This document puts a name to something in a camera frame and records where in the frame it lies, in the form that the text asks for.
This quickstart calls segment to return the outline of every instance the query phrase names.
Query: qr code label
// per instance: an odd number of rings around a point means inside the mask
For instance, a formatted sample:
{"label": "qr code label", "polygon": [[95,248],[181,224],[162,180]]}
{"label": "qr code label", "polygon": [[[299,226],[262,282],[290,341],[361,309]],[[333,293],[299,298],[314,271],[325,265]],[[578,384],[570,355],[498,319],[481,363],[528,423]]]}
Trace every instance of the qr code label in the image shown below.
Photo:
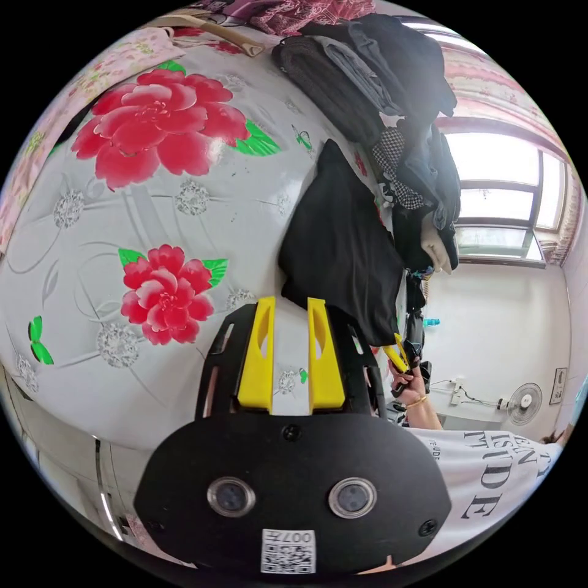
{"label": "qr code label", "polygon": [[263,529],[262,573],[314,574],[316,568],[314,531]]}

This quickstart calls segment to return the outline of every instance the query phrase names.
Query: white t-shirt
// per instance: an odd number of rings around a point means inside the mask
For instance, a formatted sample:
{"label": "white t-shirt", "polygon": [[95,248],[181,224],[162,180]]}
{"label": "white t-shirt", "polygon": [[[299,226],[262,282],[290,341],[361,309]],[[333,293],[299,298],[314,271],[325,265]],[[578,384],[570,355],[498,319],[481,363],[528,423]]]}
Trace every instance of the white t-shirt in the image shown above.
{"label": "white t-shirt", "polygon": [[562,450],[509,431],[406,431],[437,460],[452,504],[431,544],[407,564],[456,547],[500,521],[529,498]]}

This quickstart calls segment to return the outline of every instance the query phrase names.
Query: window frame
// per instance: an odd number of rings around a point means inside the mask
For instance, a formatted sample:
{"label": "window frame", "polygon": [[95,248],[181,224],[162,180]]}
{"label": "window frame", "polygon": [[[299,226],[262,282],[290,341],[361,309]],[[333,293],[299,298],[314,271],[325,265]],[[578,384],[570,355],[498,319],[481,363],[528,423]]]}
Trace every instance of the window frame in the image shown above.
{"label": "window frame", "polygon": [[[505,224],[504,222],[496,222],[492,224],[473,224],[470,222],[465,222],[463,224],[456,224],[457,227],[472,227],[472,228],[520,228],[525,229],[527,231],[527,236],[535,239],[537,244],[539,245],[539,253],[541,255],[541,260],[532,260],[532,259],[525,259],[525,258],[516,258],[516,257],[496,257],[491,256],[477,256],[477,255],[461,255],[459,254],[459,262],[460,263],[474,263],[476,265],[510,265],[510,266],[517,266],[521,268],[538,268],[544,270],[547,267],[547,262],[545,260],[545,255],[541,249],[539,238],[535,233],[535,230],[532,227],[522,227],[522,226],[515,226],[510,224]],[[527,247],[527,251],[531,247],[532,241],[529,241],[529,245]]]}
{"label": "window frame", "polygon": [[[449,128],[444,129],[443,133],[445,135],[455,135],[455,134],[488,134],[488,130],[482,129],[476,123],[480,119],[476,119],[472,117],[472,124],[471,125],[464,125],[460,128]],[[515,137],[520,140],[526,140],[523,137],[518,136],[517,133],[509,133],[509,132],[501,132],[501,135],[505,135],[508,137]],[[563,211],[565,209],[565,204],[567,200],[567,167],[566,163],[562,161],[563,165],[563,183],[560,187],[560,195],[559,201],[557,204],[557,222],[553,228],[549,227],[541,227],[537,225],[537,219],[539,217],[539,210],[541,208],[541,198],[543,194],[543,168],[544,162],[543,157],[544,154],[547,153],[548,155],[552,156],[551,153],[547,152],[541,148],[541,146],[535,145],[538,151],[538,178],[537,178],[537,185],[533,184],[523,184],[519,182],[511,182],[511,181],[503,181],[503,180],[460,180],[460,190],[468,190],[468,189],[476,189],[476,190],[483,190],[483,189],[498,189],[498,190],[517,190],[521,192],[531,192],[533,194],[533,203],[531,206],[531,212],[529,215],[529,220],[520,220],[520,219],[503,219],[503,218],[492,218],[492,217],[460,217],[456,221],[456,225],[477,225],[477,226],[487,226],[487,225],[507,225],[510,227],[518,227],[518,228],[531,228],[533,230],[541,231],[542,233],[550,233],[556,234],[559,233],[561,229],[562,221],[563,221]]]}

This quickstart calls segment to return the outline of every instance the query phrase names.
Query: green butterfly print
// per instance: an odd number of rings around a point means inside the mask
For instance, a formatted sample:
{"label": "green butterfly print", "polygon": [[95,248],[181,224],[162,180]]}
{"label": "green butterfly print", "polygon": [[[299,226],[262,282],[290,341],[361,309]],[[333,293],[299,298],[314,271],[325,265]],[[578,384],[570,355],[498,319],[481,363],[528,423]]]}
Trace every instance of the green butterfly print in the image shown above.
{"label": "green butterfly print", "polygon": [[38,316],[29,323],[29,341],[31,342],[31,352],[39,363],[47,366],[53,365],[53,358],[40,339],[43,333],[43,319]]}

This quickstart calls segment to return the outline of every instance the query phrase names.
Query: white wall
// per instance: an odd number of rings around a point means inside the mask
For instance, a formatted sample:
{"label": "white wall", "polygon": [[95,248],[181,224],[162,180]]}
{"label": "white wall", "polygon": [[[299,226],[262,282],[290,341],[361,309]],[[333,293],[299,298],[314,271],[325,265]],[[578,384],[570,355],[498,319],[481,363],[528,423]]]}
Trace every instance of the white wall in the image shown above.
{"label": "white wall", "polygon": [[582,190],[582,208],[575,242],[563,265],[570,297],[571,354],[557,430],[569,422],[574,400],[588,373],[588,206]]}
{"label": "white wall", "polygon": [[[516,429],[538,439],[553,429],[559,406],[549,406],[556,368],[570,361],[570,315],[564,272],[546,269],[462,264],[452,276],[436,274],[429,286],[429,318],[424,359],[433,363],[432,383],[464,379],[465,390],[482,401],[510,398],[533,382],[543,393],[539,414]],[[480,421],[503,421],[505,414],[476,404],[451,406],[449,384],[432,385],[438,412]],[[515,430],[510,425],[505,428]]]}

